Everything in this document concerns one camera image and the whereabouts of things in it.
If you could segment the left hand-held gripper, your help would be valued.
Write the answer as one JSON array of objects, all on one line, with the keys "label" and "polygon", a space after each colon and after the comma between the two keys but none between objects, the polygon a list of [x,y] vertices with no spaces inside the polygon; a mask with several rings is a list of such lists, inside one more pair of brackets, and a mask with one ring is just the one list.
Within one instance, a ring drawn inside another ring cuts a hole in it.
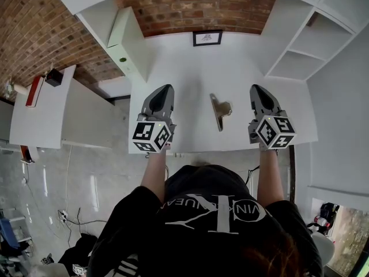
[{"label": "left hand-held gripper", "polygon": [[160,119],[153,115],[169,117],[174,109],[174,96],[174,88],[166,84],[145,99],[131,139],[140,152],[161,153],[172,143],[176,125],[171,118]]}]

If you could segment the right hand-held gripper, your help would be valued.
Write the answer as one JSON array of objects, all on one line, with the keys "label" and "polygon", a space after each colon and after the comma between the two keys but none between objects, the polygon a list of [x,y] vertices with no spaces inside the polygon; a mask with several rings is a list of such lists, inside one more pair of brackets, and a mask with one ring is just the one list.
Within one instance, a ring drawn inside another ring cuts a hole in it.
[{"label": "right hand-held gripper", "polygon": [[286,149],[297,135],[291,120],[277,114],[281,109],[277,99],[264,87],[253,84],[250,88],[251,108],[256,115],[263,115],[249,123],[251,144],[264,149]]}]

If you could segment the brass bulldog clip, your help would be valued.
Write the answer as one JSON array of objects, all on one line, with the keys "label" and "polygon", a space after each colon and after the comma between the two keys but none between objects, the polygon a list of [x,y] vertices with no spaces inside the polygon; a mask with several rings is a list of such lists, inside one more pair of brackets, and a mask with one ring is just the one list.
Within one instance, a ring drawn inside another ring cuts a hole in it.
[{"label": "brass bulldog clip", "polygon": [[232,114],[232,107],[229,102],[219,102],[215,94],[210,94],[210,100],[217,121],[217,126],[220,132],[223,131],[223,118]]}]

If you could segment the person's right forearm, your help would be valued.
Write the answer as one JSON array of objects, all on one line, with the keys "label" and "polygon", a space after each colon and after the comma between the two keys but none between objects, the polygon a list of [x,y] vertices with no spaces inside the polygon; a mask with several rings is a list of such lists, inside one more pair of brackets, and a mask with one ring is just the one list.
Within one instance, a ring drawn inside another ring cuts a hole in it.
[{"label": "person's right forearm", "polygon": [[260,152],[257,201],[267,207],[284,200],[283,185],[278,165],[277,152],[267,150]]}]

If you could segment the white desk with drawers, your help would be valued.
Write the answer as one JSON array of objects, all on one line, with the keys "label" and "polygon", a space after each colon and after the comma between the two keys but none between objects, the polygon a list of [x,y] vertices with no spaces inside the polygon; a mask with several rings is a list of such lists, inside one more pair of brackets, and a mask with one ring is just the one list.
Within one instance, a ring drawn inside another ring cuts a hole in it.
[{"label": "white desk with drawers", "polygon": [[[193,46],[190,33],[146,39],[153,54],[146,82],[133,82],[130,99],[129,134],[133,134],[143,102],[155,89],[171,84],[175,90],[176,125],[171,150],[176,153],[236,151],[252,149],[247,127],[254,113],[250,87],[258,84],[279,101],[297,132],[294,144],[317,141],[318,133],[307,83],[265,77],[259,68],[261,39],[256,35],[225,33],[221,44]],[[217,126],[210,100],[229,102],[232,114]]]}]

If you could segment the white desk hutch shelves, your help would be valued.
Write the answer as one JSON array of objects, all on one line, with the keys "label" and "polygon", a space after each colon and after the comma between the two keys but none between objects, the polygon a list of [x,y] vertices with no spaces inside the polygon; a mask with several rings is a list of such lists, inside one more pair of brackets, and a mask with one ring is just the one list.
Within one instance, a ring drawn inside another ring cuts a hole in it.
[{"label": "white desk hutch shelves", "polygon": [[107,52],[120,9],[145,37],[221,29],[261,39],[264,76],[307,80],[367,24],[369,0],[61,0]]}]

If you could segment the black pen holder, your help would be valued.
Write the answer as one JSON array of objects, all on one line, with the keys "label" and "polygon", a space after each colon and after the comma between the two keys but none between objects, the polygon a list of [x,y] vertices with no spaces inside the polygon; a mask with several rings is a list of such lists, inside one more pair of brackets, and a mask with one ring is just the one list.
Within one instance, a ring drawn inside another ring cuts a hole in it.
[{"label": "black pen holder", "polygon": [[45,78],[45,82],[53,87],[60,86],[63,80],[63,73],[56,69],[51,69]]}]

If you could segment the black bag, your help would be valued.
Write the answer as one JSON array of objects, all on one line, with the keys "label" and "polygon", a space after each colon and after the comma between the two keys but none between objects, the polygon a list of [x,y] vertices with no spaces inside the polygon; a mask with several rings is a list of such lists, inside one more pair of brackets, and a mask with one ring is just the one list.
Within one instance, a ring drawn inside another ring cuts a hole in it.
[{"label": "black bag", "polygon": [[324,203],[321,205],[320,212],[316,216],[321,216],[325,218],[329,222],[329,226],[319,226],[314,223],[314,220],[307,225],[307,228],[311,230],[311,232],[316,231],[325,236],[328,236],[329,230],[333,227],[336,216],[338,214],[338,210],[340,206],[333,203]]}]

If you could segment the plain white desk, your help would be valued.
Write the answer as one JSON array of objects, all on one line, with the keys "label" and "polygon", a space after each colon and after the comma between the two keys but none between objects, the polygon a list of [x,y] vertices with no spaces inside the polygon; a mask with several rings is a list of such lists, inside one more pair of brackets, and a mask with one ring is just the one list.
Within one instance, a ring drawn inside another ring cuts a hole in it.
[{"label": "plain white desk", "polygon": [[35,107],[18,94],[10,143],[60,149],[62,144],[110,148],[114,106],[74,79],[76,67],[63,69],[60,86],[43,84]]}]

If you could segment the red book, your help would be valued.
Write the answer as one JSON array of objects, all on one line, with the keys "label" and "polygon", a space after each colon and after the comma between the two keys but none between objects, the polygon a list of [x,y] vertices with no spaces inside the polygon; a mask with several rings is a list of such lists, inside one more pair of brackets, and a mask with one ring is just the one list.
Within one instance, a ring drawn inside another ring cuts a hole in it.
[{"label": "red book", "polygon": [[37,103],[37,100],[38,100],[39,93],[40,93],[40,90],[42,88],[43,82],[44,82],[44,77],[42,77],[42,76],[36,76],[34,78],[33,83],[31,85],[31,88],[29,90],[27,101],[25,103],[25,105],[27,107],[35,107],[36,106],[36,103]]}]

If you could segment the orange brown board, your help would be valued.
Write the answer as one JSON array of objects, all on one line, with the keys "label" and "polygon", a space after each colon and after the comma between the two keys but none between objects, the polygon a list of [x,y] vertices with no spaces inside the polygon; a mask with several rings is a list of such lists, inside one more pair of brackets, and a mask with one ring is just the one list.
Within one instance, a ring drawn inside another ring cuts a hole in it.
[{"label": "orange brown board", "polygon": [[22,159],[21,162],[25,164],[31,164],[34,162],[34,160],[31,157],[31,153],[29,151],[29,148],[25,145],[20,146]]}]

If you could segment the person's black printed t-shirt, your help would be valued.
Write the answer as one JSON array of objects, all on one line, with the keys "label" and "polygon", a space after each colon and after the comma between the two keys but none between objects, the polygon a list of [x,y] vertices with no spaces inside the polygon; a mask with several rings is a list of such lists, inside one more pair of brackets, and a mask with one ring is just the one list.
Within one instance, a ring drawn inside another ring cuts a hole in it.
[{"label": "person's black printed t-shirt", "polygon": [[93,248],[87,277],[108,277],[138,255],[141,277],[323,277],[296,205],[263,207],[244,181],[218,165],[184,166],[165,198],[143,186],[114,208]]}]

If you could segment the black white striped garment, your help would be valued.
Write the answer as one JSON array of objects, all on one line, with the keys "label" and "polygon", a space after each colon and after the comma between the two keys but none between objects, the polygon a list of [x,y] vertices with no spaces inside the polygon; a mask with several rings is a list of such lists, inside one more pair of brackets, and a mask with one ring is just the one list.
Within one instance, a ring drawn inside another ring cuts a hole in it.
[{"label": "black white striped garment", "polygon": [[114,271],[114,277],[141,277],[138,269],[138,255],[132,254],[122,260]]}]

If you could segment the blue crate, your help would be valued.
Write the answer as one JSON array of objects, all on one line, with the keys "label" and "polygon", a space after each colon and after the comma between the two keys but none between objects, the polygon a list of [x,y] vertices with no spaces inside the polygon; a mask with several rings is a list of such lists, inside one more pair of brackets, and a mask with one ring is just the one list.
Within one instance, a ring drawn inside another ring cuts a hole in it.
[{"label": "blue crate", "polygon": [[10,221],[6,218],[0,218],[0,233],[9,246],[14,249],[18,249],[20,247]]}]

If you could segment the black picture frame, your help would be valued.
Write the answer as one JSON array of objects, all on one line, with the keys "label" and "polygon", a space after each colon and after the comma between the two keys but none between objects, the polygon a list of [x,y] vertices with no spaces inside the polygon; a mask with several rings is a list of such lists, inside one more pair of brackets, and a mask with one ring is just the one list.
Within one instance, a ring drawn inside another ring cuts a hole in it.
[{"label": "black picture frame", "polygon": [[212,46],[221,44],[223,31],[221,29],[209,31],[193,31],[193,46]]}]

